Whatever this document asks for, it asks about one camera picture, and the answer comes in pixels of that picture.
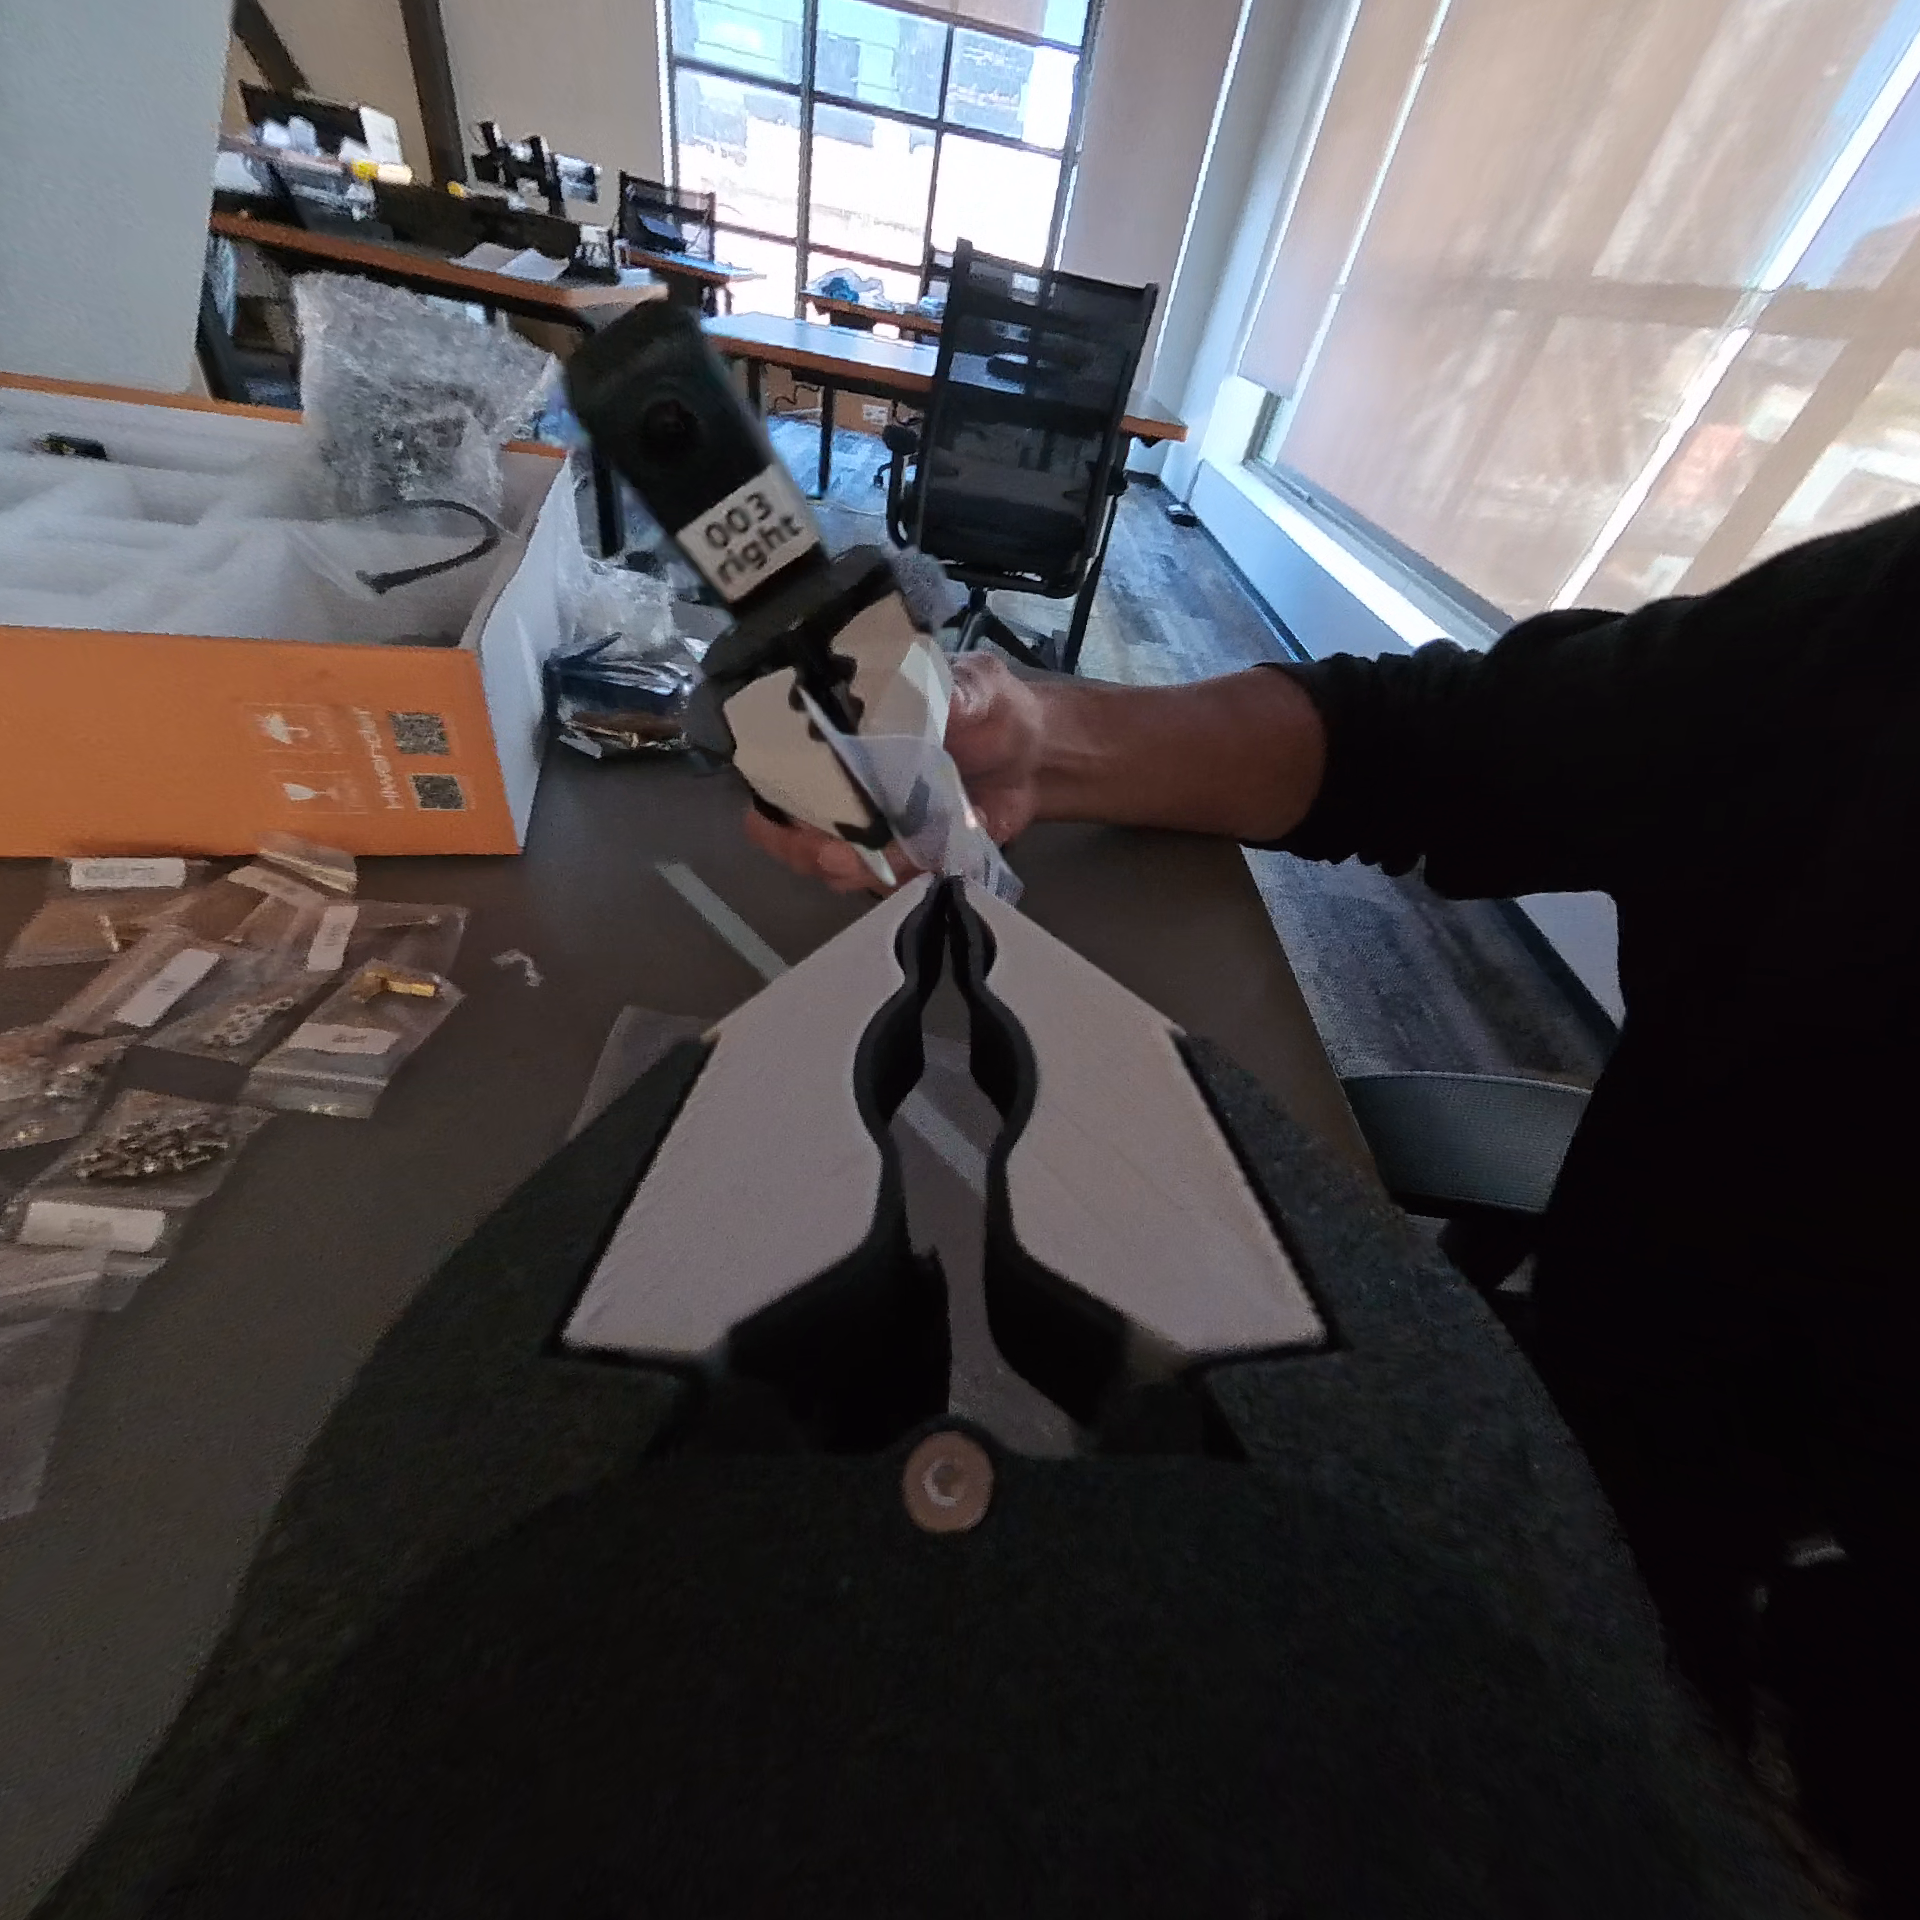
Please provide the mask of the grey mesh chair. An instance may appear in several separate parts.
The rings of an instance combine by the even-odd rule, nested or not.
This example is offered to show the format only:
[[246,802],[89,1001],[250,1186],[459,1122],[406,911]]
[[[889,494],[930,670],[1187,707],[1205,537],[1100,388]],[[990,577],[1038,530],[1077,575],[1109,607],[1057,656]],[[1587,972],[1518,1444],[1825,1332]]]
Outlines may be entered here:
[[1382,1186],[1405,1211],[1541,1216],[1591,1094],[1479,1073],[1342,1080]]

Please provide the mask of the bubble wrap bundle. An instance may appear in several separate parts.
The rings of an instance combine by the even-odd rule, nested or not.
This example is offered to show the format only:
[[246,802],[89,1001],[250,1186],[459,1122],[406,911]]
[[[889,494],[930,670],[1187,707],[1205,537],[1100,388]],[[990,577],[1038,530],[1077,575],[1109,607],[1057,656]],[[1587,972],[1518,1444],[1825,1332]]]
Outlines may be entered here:
[[454,503],[497,519],[500,451],[537,426],[559,367],[511,328],[379,282],[295,282],[299,393],[333,505]]

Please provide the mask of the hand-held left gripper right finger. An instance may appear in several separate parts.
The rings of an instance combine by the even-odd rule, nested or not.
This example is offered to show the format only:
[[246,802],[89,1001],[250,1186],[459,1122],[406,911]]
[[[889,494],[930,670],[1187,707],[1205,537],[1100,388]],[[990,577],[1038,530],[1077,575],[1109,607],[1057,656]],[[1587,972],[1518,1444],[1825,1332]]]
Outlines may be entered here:
[[954,978],[998,1121],[982,1304],[1022,1382],[1116,1443],[1221,1367],[1329,1352],[1308,1272],[1174,1023],[966,880]]

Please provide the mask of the dark grey desk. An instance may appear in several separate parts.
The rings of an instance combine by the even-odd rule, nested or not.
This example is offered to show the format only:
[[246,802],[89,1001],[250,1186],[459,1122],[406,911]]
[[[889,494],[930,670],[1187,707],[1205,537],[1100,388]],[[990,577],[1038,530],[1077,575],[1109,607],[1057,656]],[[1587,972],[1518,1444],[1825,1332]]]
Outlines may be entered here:
[[[372,1121],[277,1121],[173,1265],[98,1316],[39,1506],[5,1524],[5,1916],[26,1916],[132,1780],[220,1640],[273,1508],[354,1367],[570,1128],[621,1001],[718,1016],[753,969],[659,878],[689,857],[801,961],[861,896],[747,840],[731,776],[553,766],[517,857],[391,863],[442,882],[545,986],[459,972],[469,1007]],[[1279,937],[1230,840],[1038,815],[1029,908],[1228,1044],[1379,1188]]]

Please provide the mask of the black mesh office chair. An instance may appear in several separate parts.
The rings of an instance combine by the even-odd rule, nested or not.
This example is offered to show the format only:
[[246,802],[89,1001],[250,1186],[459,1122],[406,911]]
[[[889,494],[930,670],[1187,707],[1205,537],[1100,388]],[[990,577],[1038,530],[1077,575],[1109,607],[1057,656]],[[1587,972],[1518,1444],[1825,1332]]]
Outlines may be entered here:
[[887,532],[966,593],[957,648],[1075,673],[1114,536],[1159,288],[961,241],[917,426],[882,432]]

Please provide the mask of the bag of blue parts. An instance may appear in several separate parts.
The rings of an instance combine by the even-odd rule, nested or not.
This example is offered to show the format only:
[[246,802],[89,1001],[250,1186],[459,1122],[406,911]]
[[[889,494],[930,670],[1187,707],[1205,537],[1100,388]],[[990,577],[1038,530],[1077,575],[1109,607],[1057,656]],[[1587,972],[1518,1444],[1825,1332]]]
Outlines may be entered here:
[[545,660],[545,715],[559,745],[595,762],[678,754],[700,680],[700,658],[678,635],[575,640]]

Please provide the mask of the wood-edged background desk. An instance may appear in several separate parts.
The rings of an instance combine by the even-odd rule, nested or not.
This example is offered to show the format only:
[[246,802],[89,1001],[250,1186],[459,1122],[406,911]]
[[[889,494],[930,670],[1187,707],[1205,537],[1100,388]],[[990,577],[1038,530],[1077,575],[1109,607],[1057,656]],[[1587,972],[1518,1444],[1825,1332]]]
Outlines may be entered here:
[[349,275],[420,297],[479,304],[490,314],[515,320],[559,324],[586,337],[615,324],[644,304],[673,304],[668,288],[650,275],[643,275],[635,286],[517,280],[466,267],[419,248],[305,231],[278,222],[261,222],[245,214],[211,214],[207,233],[237,246],[254,246],[261,254],[277,258],[291,275]]
[[1100,468],[1122,468],[1132,442],[1187,442],[1187,420],[1137,392],[1118,411],[1116,446],[1101,454],[1103,392],[1092,382],[1098,351],[1057,320],[963,324],[957,352],[764,316],[709,320],[703,328],[722,356],[745,364],[757,411],[764,409],[761,378],[767,368],[822,392],[814,499],[826,499],[829,490],[831,404],[842,393],[917,404],[929,435],[943,446],[930,457],[937,474],[948,464],[990,467],[1025,505],[1057,494],[1060,503],[1086,508],[1106,488]]

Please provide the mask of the black background chair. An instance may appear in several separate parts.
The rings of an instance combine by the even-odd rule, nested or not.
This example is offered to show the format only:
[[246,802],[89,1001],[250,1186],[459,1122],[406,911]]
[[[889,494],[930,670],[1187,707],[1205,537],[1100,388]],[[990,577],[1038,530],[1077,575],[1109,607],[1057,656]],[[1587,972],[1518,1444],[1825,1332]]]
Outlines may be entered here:
[[715,263],[718,196],[709,188],[673,185],[620,171],[615,239],[646,257]]

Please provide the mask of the small clear zip bag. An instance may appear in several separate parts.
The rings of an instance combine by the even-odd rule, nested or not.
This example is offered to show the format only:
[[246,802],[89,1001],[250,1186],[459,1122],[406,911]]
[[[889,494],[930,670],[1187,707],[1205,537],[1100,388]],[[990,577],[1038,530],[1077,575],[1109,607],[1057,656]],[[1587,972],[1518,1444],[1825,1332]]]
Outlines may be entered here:
[[1025,888],[985,833],[943,743],[925,734],[849,734],[806,694],[801,710],[874,804],[885,840],[911,863],[985,896],[1019,906]]

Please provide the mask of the large grid window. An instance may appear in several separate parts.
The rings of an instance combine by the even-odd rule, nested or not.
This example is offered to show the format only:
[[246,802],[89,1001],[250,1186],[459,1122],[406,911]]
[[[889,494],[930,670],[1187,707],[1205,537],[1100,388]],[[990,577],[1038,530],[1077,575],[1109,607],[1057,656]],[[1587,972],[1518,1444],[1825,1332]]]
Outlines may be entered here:
[[1100,3],[660,4],[675,185],[709,196],[747,308],[815,282],[921,295],[969,241],[1050,266],[1066,241]]

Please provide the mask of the beige roller blind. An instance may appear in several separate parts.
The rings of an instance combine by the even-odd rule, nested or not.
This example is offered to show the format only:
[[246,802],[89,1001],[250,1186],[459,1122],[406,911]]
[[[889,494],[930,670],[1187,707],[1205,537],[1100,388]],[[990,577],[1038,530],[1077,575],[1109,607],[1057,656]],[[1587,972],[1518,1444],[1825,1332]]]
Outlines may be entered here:
[[1509,616],[1916,505],[1910,3],[1334,4],[1239,370],[1297,497]]

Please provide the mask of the crumpled clear plastic bags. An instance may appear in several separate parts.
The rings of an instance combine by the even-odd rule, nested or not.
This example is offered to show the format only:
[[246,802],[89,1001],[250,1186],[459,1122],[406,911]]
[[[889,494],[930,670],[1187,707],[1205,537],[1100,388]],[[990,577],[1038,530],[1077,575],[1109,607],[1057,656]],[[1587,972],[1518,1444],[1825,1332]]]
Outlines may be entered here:
[[681,603],[654,575],[582,561],[567,575],[559,603],[565,656],[613,666],[703,660],[703,642],[684,632]]

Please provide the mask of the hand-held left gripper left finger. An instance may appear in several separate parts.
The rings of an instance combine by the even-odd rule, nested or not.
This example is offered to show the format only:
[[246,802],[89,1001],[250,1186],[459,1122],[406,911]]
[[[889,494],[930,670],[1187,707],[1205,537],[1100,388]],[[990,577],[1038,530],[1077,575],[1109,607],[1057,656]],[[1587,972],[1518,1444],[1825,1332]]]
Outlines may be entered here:
[[831,1452],[946,1416],[946,1283],[915,1254],[893,1142],[946,908],[946,882],[911,880],[713,1030],[565,1352],[743,1387]]

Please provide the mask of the person's right hand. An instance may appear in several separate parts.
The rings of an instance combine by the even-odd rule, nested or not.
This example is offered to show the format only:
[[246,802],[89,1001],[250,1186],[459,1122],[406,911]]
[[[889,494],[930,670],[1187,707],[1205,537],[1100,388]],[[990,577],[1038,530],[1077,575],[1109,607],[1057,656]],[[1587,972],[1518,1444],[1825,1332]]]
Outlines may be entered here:
[[[1038,819],[1042,690],[998,656],[961,656],[950,666],[943,745],[973,815],[1001,848]],[[758,807],[747,809],[743,827],[758,854],[837,894],[882,896],[918,872],[906,854],[887,850],[891,878],[881,880],[851,844],[809,826],[774,823]]]

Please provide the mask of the pile of small hardware bags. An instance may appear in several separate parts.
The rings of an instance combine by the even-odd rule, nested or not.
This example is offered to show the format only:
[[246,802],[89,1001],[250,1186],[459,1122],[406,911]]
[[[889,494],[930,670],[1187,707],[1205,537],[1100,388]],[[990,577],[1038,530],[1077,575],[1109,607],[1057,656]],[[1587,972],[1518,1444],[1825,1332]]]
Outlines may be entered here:
[[65,855],[5,969],[83,972],[5,1026],[3,1516],[34,1512],[92,1323],[129,1308],[275,1116],[366,1121],[465,1001],[471,911],[364,894],[275,833]]

